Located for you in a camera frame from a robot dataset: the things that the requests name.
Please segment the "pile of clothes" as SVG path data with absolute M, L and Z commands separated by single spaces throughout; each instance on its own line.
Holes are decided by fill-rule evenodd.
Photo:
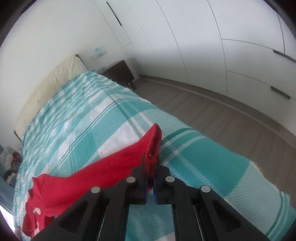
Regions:
M 1 178 L 13 188 L 21 163 L 22 156 L 18 151 L 1 146 Z

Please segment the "teal plaid bed cover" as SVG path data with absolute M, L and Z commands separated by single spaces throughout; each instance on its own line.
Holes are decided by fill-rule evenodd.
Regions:
M 290 197 L 242 157 L 134 92 L 87 71 L 69 80 L 44 104 L 23 134 L 23 162 L 13 203 L 22 232 L 33 178 L 69 177 L 138 142 L 157 124 L 162 139 L 157 160 L 187 185 L 207 185 L 270 240 L 281 240 L 295 221 Z

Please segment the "dark wooden nightstand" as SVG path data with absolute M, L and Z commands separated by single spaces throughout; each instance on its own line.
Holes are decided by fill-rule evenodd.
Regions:
M 98 74 L 107 77 L 119 85 L 135 90 L 135 85 L 133 84 L 134 76 L 124 60 L 114 62 L 100 70 Z

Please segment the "cream padded headboard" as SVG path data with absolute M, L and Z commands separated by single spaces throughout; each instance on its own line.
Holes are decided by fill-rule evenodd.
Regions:
M 16 118 L 14 134 L 21 141 L 23 134 L 37 112 L 46 104 L 54 93 L 72 78 L 86 72 L 88 69 L 75 54 L 57 66 L 30 95 Z

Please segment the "wall switch panel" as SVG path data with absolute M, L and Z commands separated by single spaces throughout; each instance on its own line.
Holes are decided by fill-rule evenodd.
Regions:
M 106 52 L 107 51 L 106 51 L 106 49 L 104 47 L 96 48 L 95 51 L 94 51 L 94 53 L 92 53 L 89 58 L 91 59 L 91 61 L 94 61 L 97 58 L 99 58 L 102 55 L 104 55 Z

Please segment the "white wardrobe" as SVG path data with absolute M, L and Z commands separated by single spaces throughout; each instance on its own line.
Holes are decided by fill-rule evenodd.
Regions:
M 97 1 L 141 75 L 217 92 L 295 132 L 295 24 L 274 1 Z

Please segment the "red knit sweater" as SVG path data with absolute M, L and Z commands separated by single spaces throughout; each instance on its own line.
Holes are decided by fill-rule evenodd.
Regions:
M 134 167 L 145 164 L 149 178 L 155 174 L 162 130 L 154 124 L 136 143 L 123 148 L 69 177 L 42 174 L 33 178 L 33 187 L 25 206 L 22 232 L 34 237 L 55 216 L 62 214 L 94 186 L 102 189 L 114 186 L 127 178 Z

